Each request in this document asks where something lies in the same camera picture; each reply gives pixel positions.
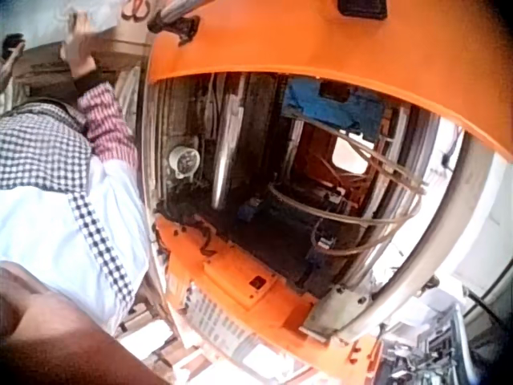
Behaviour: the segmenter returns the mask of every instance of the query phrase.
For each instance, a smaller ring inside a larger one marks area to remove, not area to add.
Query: checkered shirt
[[[103,162],[122,160],[137,169],[137,150],[112,86],[102,83],[90,89],[79,99],[79,109],[87,118],[93,153]]]
[[[108,83],[79,100],[87,122],[49,103],[27,103],[0,117],[0,189],[34,186],[66,193],[77,224],[124,311],[135,291],[107,232],[87,198],[91,151],[102,161],[137,165],[135,146]]]
[[[0,119],[0,189],[34,186],[59,193],[87,187],[91,148],[62,109],[30,103]]]
[[[128,311],[134,302],[134,289],[127,271],[118,258],[105,229],[84,192],[69,194],[69,202],[75,220],[79,224],[86,242],[95,256],[103,275],[116,292],[122,307]]]

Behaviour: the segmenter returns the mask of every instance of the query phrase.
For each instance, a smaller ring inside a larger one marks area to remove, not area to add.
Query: orange panel
[[[513,160],[511,42],[479,0],[388,0],[384,22],[343,17],[335,0],[216,0],[179,48],[156,37],[155,82],[218,71],[340,80],[415,103],[461,124]]]
[[[273,287],[277,275],[236,245],[224,250],[205,261],[205,274],[240,305],[250,309]],[[259,289],[250,285],[256,278],[264,280]]]
[[[163,244],[171,250],[170,286],[179,288],[168,291],[172,306],[181,303],[177,296],[192,281],[238,323],[318,370],[351,384],[364,383],[369,375],[374,375],[375,368],[370,371],[373,357],[368,358],[376,341],[374,337],[365,336],[350,346],[328,345],[310,338],[298,329],[316,298],[297,294],[284,278],[267,276],[267,269],[260,262],[216,235],[212,235],[208,246],[216,254],[205,257],[200,252],[204,239],[198,230],[187,228],[184,232],[181,226],[163,217],[157,217],[156,226]],[[221,271],[229,264],[238,266],[230,268],[229,274]],[[269,278],[269,287],[262,286],[258,301],[249,306],[247,302],[241,304],[237,287],[247,285],[248,278],[255,275]]]

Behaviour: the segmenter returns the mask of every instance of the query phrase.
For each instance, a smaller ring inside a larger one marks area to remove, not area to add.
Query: electrical component
[[[194,148],[178,146],[169,153],[169,166],[175,170],[176,179],[193,176],[200,166],[200,153]]]

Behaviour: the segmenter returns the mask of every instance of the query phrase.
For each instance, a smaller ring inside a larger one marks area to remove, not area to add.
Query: hand
[[[91,26],[86,12],[71,14],[68,21],[69,34],[61,47],[61,58],[70,65],[75,79],[96,69],[91,56]]]

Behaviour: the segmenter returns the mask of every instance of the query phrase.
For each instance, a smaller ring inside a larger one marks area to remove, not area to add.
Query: wire
[[[413,218],[415,215],[417,215],[417,209],[416,207],[420,209],[420,196],[418,196],[418,201],[414,209],[412,209],[409,213],[406,215],[403,215],[401,217],[395,217],[395,218],[358,218],[358,217],[351,217],[350,215],[342,215],[337,213],[329,213],[325,210],[316,209],[312,206],[305,205],[301,202],[298,202],[294,200],[293,198],[287,197],[285,194],[279,192],[276,190],[276,188],[270,184],[269,185],[269,191],[280,201],[283,201],[289,206],[293,206],[294,208],[301,210],[305,213],[312,214],[316,217],[324,218],[324,219],[330,219],[331,221],[336,222],[343,222],[343,223],[350,223],[353,225],[374,225],[374,226],[380,226],[380,225],[396,225],[398,223],[405,222],[409,220],[410,218]]]
[[[488,314],[488,316],[493,321],[495,321],[495,323],[497,325],[499,325],[501,329],[503,329],[504,331],[508,331],[508,327],[507,327],[506,323],[502,319],[500,319],[499,316],[497,316],[497,314],[495,314],[494,311],[492,309],[490,309],[490,307],[488,307],[488,305],[476,293],[474,293],[468,287],[466,287],[466,290],[467,290],[467,296],[469,299],[471,299],[477,306],[479,306],[481,309],[483,309],[483,311],[486,314]]]
[[[417,199],[417,202],[415,203],[415,206],[412,209],[413,215],[417,215],[419,210],[420,210],[420,197]],[[391,230],[389,230],[389,232],[387,234],[383,235],[382,237],[379,237],[371,242],[367,242],[364,245],[352,247],[349,249],[324,249],[324,248],[320,247],[317,244],[316,234],[317,234],[317,228],[321,222],[322,222],[322,219],[320,219],[315,224],[315,226],[313,227],[312,233],[310,235],[310,241],[312,242],[312,246],[315,249],[315,251],[317,251],[318,253],[323,253],[323,254],[329,255],[331,257],[347,257],[349,255],[357,254],[357,253],[360,253],[361,251],[371,249],[371,248],[381,244],[382,242],[388,241],[395,235],[395,233],[397,231],[399,231],[399,229],[402,227],[402,225],[404,225],[406,220],[394,225],[394,227]]]
[[[417,200],[415,201],[414,207],[410,209],[408,208],[408,212],[400,217],[394,217],[394,218],[379,218],[379,219],[372,219],[372,218],[358,218],[358,217],[351,217],[348,215],[341,215],[338,213],[330,213],[324,210],[316,209],[314,207],[302,204],[301,202],[295,201],[294,199],[287,197],[286,195],[282,194],[281,192],[277,191],[276,188],[270,184],[269,185],[269,191],[277,197],[280,201],[283,201],[287,205],[291,205],[294,208],[304,211],[306,213],[312,214],[314,216],[320,217],[321,219],[315,224],[313,227],[313,231],[310,234],[310,241],[312,243],[312,247],[319,253],[323,253],[332,257],[347,257],[352,254],[360,253],[361,251],[373,248],[379,244],[381,244],[384,241],[388,241],[391,239],[395,233],[408,221],[410,218],[414,217],[418,214],[421,207],[421,200],[422,195],[424,195],[426,192],[422,188],[422,178],[419,176],[414,175],[410,170],[407,168],[401,166],[400,164],[397,164],[389,159],[387,159],[385,156],[383,156],[381,153],[374,151],[371,148],[366,147],[364,144],[358,142],[357,140],[354,140],[350,138],[349,136],[345,135],[342,132],[339,132],[337,130],[334,130],[330,126],[323,124],[322,122],[319,122],[317,120],[311,119],[308,116],[297,114],[297,119],[303,120],[306,123],[312,124],[313,126],[320,128],[321,130],[328,132],[331,135],[338,136],[339,138],[345,140],[349,143],[351,148],[363,159],[365,159],[369,164],[376,168],[385,178],[393,181],[397,185],[406,188],[410,190],[413,194],[415,194],[415,197]],[[379,164],[376,160],[379,160],[388,168],[391,168],[393,172],[388,172],[383,168],[381,164]],[[332,168],[329,166],[325,160],[323,160],[325,165],[329,168],[329,170],[335,175],[335,171],[332,170]],[[400,178],[396,175],[394,175],[395,172],[398,172],[400,175],[403,176],[403,178]],[[341,182],[338,175],[335,175],[335,177]],[[338,221],[343,223],[350,223],[355,225],[392,225],[393,228],[390,229],[385,235],[379,237],[378,239],[375,239],[373,241],[367,242],[364,245],[356,246],[349,249],[324,249],[320,247],[317,244],[317,229],[319,227],[319,224],[322,222],[323,219],[330,219],[331,221]]]
[[[299,115],[297,114],[297,119],[303,120],[306,123],[312,124],[313,126],[320,128],[323,131],[326,131],[332,135],[338,136],[339,138],[342,138],[343,140],[347,141],[349,144],[352,144],[351,147],[356,147],[359,150],[368,153],[370,156],[376,158],[377,160],[380,160],[384,165],[388,166],[389,168],[392,168],[395,172],[400,173],[403,175],[407,180],[410,180],[413,183],[405,184],[408,186],[407,188],[414,191],[422,185],[422,178],[420,176],[414,175],[410,170],[407,168],[401,166],[400,164],[397,164],[390,159],[387,159],[385,156],[383,156],[381,153],[374,151],[372,148],[366,147],[364,144],[358,142],[357,140],[354,140],[353,138],[347,136],[346,134],[339,132],[337,130],[334,130],[329,125],[324,124],[318,120],[311,119],[308,116],[305,115]]]

